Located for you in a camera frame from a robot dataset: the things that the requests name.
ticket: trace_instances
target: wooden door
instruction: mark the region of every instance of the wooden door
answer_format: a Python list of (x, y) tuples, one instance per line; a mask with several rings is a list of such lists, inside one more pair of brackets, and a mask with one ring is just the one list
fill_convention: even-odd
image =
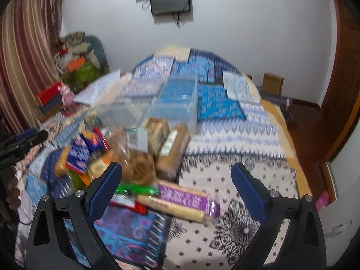
[(322, 116), (336, 139), (343, 131), (360, 90), (360, 28), (342, 0), (335, 0), (338, 19), (337, 55)]

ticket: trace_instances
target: wooden floor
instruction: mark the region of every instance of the wooden floor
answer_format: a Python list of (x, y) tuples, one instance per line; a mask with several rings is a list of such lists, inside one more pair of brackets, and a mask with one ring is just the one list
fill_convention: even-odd
[(325, 180), (317, 164), (334, 140), (326, 132), (326, 124), (316, 108), (293, 104), (291, 114), (295, 124), (288, 126), (288, 130), (313, 197), (317, 200), (325, 190)]

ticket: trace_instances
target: blue gripper pad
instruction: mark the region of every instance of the blue gripper pad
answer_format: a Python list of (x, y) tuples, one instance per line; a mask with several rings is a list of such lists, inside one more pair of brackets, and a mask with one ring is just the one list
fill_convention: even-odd
[(37, 129), (31, 128), (31, 129), (29, 129), (29, 130), (27, 130), (27, 131), (25, 131), (25, 132), (22, 132), (21, 134), (17, 135), (16, 138), (15, 138), (15, 141), (16, 141), (16, 142), (19, 142), (19, 141), (21, 141), (21, 140), (23, 140), (23, 139), (26, 139), (26, 138), (29, 138), (29, 137), (35, 135), (36, 133), (37, 133)]
[(120, 164), (112, 162), (102, 176), (94, 179), (86, 189), (85, 210), (91, 224), (102, 218), (121, 179), (122, 168)]
[(252, 219), (263, 223), (266, 219), (265, 204), (249, 178), (251, 178), (252, 182), (259, 181), (253, 178), (242, 163), (233, 165), (231, 168), (231, 179), (241, 199), (244, 201), (246, 209), (249, 211)]

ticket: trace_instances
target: television screen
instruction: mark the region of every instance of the television screen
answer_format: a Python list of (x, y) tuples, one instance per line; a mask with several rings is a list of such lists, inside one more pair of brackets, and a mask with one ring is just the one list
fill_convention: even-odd
[(152, 15), (190, 11), (190, 0), (150, 0)]

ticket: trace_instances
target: pink bear figurine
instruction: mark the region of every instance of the pink bear figurine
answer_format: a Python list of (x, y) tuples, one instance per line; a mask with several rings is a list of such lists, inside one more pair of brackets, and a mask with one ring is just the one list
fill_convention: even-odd
[(58, 90), (60, 91), (62, 95), (63, 105), (68, 108), (69, 106), (72, 106), (74, 104), (74, 97), (75, 94), (70, 91), (69, 86), (62, 83), (61, 86), (58, 87)]

